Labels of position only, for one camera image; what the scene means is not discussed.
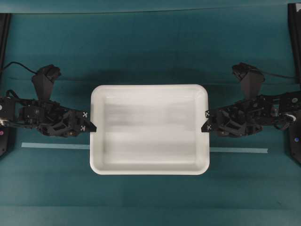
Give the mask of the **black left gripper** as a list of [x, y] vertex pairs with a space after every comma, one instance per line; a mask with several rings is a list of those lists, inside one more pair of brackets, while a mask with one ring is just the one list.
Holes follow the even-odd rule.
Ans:
[[61, 106], [58, 102], [19, 99], [22, 106], [15, 117], [15, 127], [36, 129], [44, 136], [76, 137], [81, 132], [96, 132], [89, 114]]

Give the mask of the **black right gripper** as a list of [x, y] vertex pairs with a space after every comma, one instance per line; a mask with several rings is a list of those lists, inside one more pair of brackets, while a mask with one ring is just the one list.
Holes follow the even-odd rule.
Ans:
[[241, 100], [233, 105], [215, 110], [206, 110], [207, 120], [201, 127], [201, 132], [216, 131], [221, 137], [244, 137], [261, 132], [264, 126], [272, 126], [279, 121], [277, 109], [279, 98], [259, 95]]

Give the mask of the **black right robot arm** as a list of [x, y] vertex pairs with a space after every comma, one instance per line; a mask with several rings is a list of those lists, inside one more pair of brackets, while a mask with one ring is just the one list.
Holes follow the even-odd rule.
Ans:
[[215, 131], [220, 137], [241, 138], [262, 131], [264, 126], [289, 130], [290, 155], [301, 161], [301, 92], [286, 92], [278, 95], [261, 95], [260, 89], [267, 72], [239, 63], [232, 67], [240, 82], [244, 99], [236, 103], [209, 109], [201, 131]]

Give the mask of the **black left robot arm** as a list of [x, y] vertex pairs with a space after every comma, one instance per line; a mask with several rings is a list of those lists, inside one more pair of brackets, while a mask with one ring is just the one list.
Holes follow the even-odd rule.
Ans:
[[61, 75], [60, 68], [47, 65], [33, 74], [32, 83], [37, 99], [20, 98], [7, 90], [0, 98], [0, 154], [7, 152], [7, 128], [36, 129], [44, 136], [76, 137], [96, 132], [88, 112], [71, 109], [50, 99], [54, 82]]

